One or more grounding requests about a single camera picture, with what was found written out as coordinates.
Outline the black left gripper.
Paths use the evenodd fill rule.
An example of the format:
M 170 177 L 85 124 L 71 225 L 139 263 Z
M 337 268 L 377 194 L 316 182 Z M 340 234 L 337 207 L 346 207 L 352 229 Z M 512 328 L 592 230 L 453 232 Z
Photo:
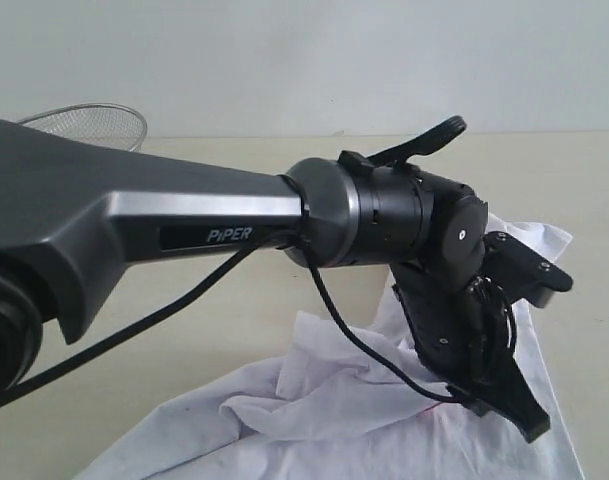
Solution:
M 478 417 L 497 413 L 526 442 L 548 432 L 550 416 L 514 358 L 516 270 L 486 264 L 456 290 L 412 263 L 395 264 L 392 273 L 420 362 L 451 397 Z

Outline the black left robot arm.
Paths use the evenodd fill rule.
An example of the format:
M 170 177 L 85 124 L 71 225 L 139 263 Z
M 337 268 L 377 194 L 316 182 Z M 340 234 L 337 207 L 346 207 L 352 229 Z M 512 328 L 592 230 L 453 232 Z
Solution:
M 453 116 L 364 156 L 308 158 L 271 176 L 103 148 L 0 120 L 0 408 L 190 305 L 252 252 L 283 250 L 312 274 L 388 265 L 421 363 L 444 401 L 494 411 L 527 441 L 550 426 L 515 358 L 513 304 L 567 281 L 513 237 L 488 232 L 467 185 L 410 163 L 466 129 Z M 229 252 L 189 293 L 29 377 L 43 326 L 78 341 L 132 265 Z

